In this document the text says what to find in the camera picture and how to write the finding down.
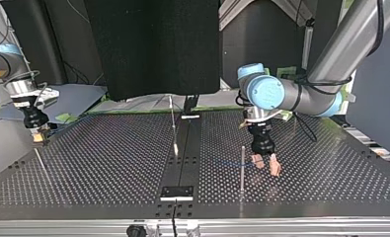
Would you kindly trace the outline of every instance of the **small orange object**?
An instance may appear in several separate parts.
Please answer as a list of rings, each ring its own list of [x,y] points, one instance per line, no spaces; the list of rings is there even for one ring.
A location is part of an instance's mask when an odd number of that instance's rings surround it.
[[[253,163],[256,165],[259,169],[265,168],[265,162],[263,161],[263,157],[260,154],[252,155],[251,158],[253,159]]]
[[[33,134],[34,142],[39,143],[43,142],[43,135],[41,133],[35,133]]]
[[[277,158],[275,157],[275,154],[271,155],[270,166],[271,166],[271,175],[272,176],[279,176],[280,171],[281,171],[281,166],[280,166],[280,163],[278,163]]]

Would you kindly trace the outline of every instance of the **black backdrop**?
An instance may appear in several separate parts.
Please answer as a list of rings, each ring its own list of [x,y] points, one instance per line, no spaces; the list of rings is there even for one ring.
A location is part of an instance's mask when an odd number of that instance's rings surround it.
[[[219,90],[217,0],[85,3],[114,100]]]

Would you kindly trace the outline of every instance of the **metal rod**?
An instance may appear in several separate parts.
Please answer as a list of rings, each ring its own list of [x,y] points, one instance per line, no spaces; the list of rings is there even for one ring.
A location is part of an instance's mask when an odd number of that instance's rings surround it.
[[[39,160],[39,163],[40,163],[41,167],[46,172],[46,167],[44,166],[43,160],[41,159],[41,156],[40,156],[40,153],[39,153],[38,149],[35,148],[34,150],[35,150],[35,153],[37,154],[37,157],[38,157],[38,160]]]
[[[173,103],[173,96],[169,96],[170,101],[170,110],[171,110],[171,121],[172,121],[172,129],[173,129],[173,147],[174,147],[174,153],[176,156],[179,155],[179,146],[177,145],[177,130],[176,130],[176,120],[174,117],[174,103]]]
[[[246,165],[246,147],[241,147],[241,195],[244,194],[244,178],[245,178],[245,165]]]

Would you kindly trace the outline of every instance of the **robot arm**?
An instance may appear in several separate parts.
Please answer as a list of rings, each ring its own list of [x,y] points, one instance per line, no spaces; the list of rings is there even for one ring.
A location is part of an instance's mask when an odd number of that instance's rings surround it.
[[[239,98],[253,134],[255,154],[275,153],[268,120],[273,110],[330,117],[340,109],[342,85],[350,81],[348,78],[371,53],[378,38],[378,11],[384,15],[384,30],[390,27],[390,0],[383,0],[383,9],[378,4],[376,0],[354,1],[304,83],[267,75],[261,63],[238,70]]]
[[[34,138],[35,144],[47,143],[49,118],[41,110],[56,102],[59,92],[39,89],[35,81],[38,71],[30,71],[19,48],[13,44],[0,45],[0,79],[9,93],[13,105],[25,115],[24,124]]]

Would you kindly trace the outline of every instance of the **metal table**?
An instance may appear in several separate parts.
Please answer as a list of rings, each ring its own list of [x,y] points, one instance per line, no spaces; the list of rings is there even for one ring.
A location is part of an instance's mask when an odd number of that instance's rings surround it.
[[[178,154],[169,114],[84,118],[42,151],[46,169],[29,154],[0,174],[0,234],[125,236],[132,223],[163,236],[173,225],[202,236],[390,233],[390,164],[329,119],[305,120],[319,141],[294,119],[274,121],[281,176],[246,166],[241,195],[241,146],[251,154],[252,139],[241,111],[178,119]],[[177,186],[194,187],[194,200],[160,201]]]

